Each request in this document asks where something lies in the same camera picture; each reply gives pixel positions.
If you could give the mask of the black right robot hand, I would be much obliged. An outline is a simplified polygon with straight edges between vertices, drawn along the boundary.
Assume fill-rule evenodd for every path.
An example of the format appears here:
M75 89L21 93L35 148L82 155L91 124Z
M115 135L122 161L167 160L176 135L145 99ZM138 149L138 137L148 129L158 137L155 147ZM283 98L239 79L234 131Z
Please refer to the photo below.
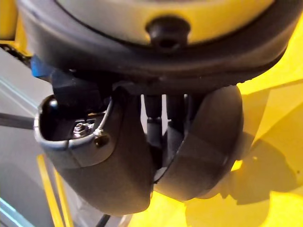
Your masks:
M199 198L230 171L238 83L284 55L300 0L19 0L34 77L53 93L36 141L67 184L109 215L152 192Z

